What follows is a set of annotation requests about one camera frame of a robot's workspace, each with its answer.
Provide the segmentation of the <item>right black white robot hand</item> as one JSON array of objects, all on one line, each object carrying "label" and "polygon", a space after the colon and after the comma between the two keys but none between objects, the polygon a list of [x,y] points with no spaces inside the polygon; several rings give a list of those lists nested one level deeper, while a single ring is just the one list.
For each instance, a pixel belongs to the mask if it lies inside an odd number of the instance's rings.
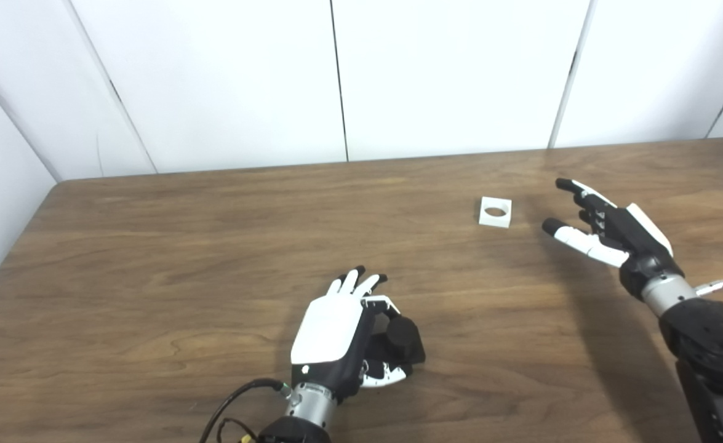
[{"label": "right black white robot hand", "polygon": [[685,277],[674,260],[667,236],[637,204],[619,207],[577,180],[558,178],[556,188],[572,193],[580,220],[589,232],[556,218],[542,222],[543,231],[580,254],[619,269],[623,288],[637,299],[654,279]]}]

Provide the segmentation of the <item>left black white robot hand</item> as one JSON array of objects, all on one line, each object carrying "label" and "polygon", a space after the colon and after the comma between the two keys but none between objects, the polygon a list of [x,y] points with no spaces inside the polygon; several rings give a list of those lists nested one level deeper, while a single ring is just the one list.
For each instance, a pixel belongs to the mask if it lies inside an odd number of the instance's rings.
[{"label": "left black white robot hand", "polygon": [[380,315],[403,318],[387,295],[375,293],[388,277],[364,273],[363,266],[350,269],[311,300],[290,351],[294,387],[319,385],[341,404],[361,389],[393,385],[412,375],[414,364],[390,354],[383,334],[373,332]]}]

